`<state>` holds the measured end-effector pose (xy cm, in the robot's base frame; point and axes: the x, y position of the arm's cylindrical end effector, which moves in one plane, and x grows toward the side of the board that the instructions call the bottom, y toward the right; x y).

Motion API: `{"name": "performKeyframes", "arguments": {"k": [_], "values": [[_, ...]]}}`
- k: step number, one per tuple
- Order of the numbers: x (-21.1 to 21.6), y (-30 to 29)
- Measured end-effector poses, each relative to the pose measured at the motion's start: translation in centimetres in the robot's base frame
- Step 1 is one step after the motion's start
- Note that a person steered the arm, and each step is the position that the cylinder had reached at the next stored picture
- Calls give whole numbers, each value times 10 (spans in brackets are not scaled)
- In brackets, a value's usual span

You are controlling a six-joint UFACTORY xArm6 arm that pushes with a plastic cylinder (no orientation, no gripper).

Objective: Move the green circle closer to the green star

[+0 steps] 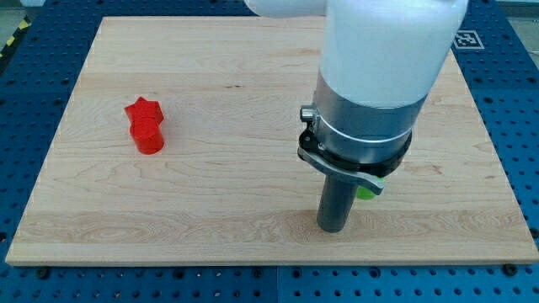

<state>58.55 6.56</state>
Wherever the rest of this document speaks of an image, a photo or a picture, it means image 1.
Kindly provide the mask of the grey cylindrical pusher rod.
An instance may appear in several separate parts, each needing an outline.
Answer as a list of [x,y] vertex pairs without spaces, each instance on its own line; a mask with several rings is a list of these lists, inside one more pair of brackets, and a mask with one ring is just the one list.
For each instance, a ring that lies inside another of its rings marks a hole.
[[317,224],[322,230],[336,233],[344,228],[357,189],[357,184],[346,183],[336,177],[325,177],[317,214]]

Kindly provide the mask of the black silver tool mount clamp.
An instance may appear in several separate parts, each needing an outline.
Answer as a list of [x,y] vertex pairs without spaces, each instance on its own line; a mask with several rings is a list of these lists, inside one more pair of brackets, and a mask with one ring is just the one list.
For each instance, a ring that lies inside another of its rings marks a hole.
[[379,178],[394,172],[401,164],[412,141],[412,132],[398,152],[384,161],[365,163],[345,160],[320,147],[320,142],[313,132],[306,128],[299,136],[297,155],[327,177],[336,178],[344,183],[351,183],[369,189],[380,195],[384,185]]

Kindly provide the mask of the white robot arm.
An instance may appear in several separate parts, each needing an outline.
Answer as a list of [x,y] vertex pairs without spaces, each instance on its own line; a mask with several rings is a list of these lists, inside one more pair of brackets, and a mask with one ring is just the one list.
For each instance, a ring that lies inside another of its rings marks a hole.
[[299,158],[325,175],[318,225],[343,229],[358,188],[380,194],[467,11],[467,0],[245,0],[270,18],[325,19]]

